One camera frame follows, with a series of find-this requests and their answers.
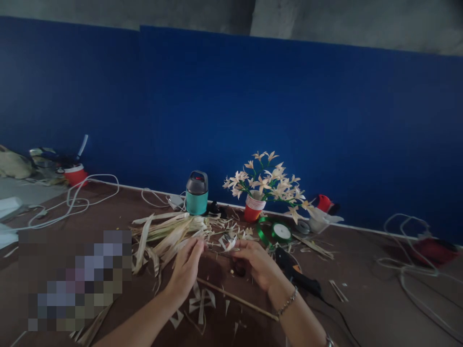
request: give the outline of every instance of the teal water bottle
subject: teal water bottle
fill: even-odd
[[[207,175],[202,171],[193,171],[187,182],[186,204],[189,214],[204,214],[207,210],[209,187]]]

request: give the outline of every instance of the green ribbon roll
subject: green ribbon roll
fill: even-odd
[[[274,219],[270,217],[261,217],[257,223],[256,229],[265,247],[270,246],[270,249],[273,249],[272,243],[269,241],[267,236],[265,236],[265,234],[262,231],[262,227],[260,224],[264,222],[272,223],[272,237],[278,243],[288,243],[291,241],[291,231],[289,230],[289,227],[286,224],[279,221],[274,221]]]

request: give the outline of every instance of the white baseboard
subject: white baseboard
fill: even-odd
[[[105,181],[96,180],[96,179],[90,179],[89,181],[101,182],[101,183],[109,184],[109,185],[112,185],[112,186],[117,186],[116,183],[110,183],[110,182],[105,182]],[[140,190],[140,191],[145,189],[145,188],[139,188],[139,187],[133,187],[133,186],[126,186],[126,185],[122,185],[122,184],[119,184],[119,186],[124,187],[124,188],[134,189],[134,190]],[[158,194],[178,195],[177,193],[166,193],[166,192],[153,190],[153,189],[150,189],[150,190],[155,192],[155,193],[158,193]],[[240,209],[240,210],[244,210],[244,208],[245,208],[244,206],[239,206],[239,205],[234,205],[234,204],[227,204],[227,203],[222,203],[222,202],[217,202],[217,205],[230,206],[230,207],[237,208],[237,209]],[[267,211],[267,210],[263,210],[262,212],[264,212],[266,214],[275,214],[275,215],[278,215],[278,216],[291,218],[291,216],[289,216],[287,214],[279,213],[279,212],[272,212],[272,211]],[[375,233],[375,234],[388,236],[388,234],[386,232],[379,231],[379,230],[367,229],[367,228],[362,228],[362,227],[354,227],[354,226],[350,226],[350,225],[346,225],[346,224],[339,224],[339,223],[333,223],[332,225],[337,226],[337,227],[344,227],[344,228],[349,228],[349,229],[354,229],[354,230],[367,231],[367,232],[372,232],[372,233]],[[417,240],[418,239],[418,238],[413,237],[413,236],[404,236],[404,235],[399,235],[399,234],[394,234],[394,237],[401,238],[401,239],[409,239],[409,240]]]

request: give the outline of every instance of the red object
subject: red object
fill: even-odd
[[[76,166],[75,168],[65,169],[64,170],[64,177],[69,181],[69,184],[73,187],[78,185],[82,182],[85,178],[87,178],[88,173],[83,170],[83,165]]]
[[[252,193],[257,194],[260,197],[259,191],[253,190]],[[245,221],[248,223],[256,222],[264,207],[265,201],[256,200],[248,194],[246,198]]]
[[[319,199],[320,199],[320,202],[318,203],[318,206],[317,208],[319,210],[322,210],[323,212],[326,212],[328,213],[329,211],[329,208],[331,207],[331,200],[328,199],[328,197],[326,195],[322,195],[322,194],[319,194],[318,195]]]
[[[245,208],[245,221],[248,223],[254,223],[258,220],[262,210],[253,210],[246,204]]]
[[[453,259],[455,259],[460,253],[458,252],[457,247],[455,245],[438,239],[424,239],[418,241],[414,245],[415,249],[420,252],[423,256],[425,256],[435,267],[440,267]],[[411,255],[418,260],[420,263],[424,265],[429,264],[426,260],[423,259],[419,254],[414,252],[413,250],[410,251]]]

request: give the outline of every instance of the green ribbon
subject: green ribbon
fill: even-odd
[[[291,236],[289,237],[289,239],[283,239],[281,238],[280,236],[278,236],[276,233],[275,233],[275,225],[277,224],[281,224],[283,225],[284,227],[286,227],[288,230],[289,227],[282,223],[282,222],[279,222],[279,221],[275,221],[273,218],[270,218],[270,217],[261,217],[259,219],[259,221],[257,222],[257,226],[256,226],[256,229],[257,229],[257,233],[259,234],[259,237],[260,239],[262,240],[262,242],[264,243],[265,247],[269,247],[270,246],[270,249],[272,250],[273,249],[273,245],[272,243],[269,241],[269,239],[267,238],[267,236],[265,236],[265,234],[263,233],[262,231],[262,226],[260,225],[261,223],[265,223],[265,222],[271,222],[272,223],[272,237],[274,240],[276,240],[278,243],[288,243],[291,241]]]

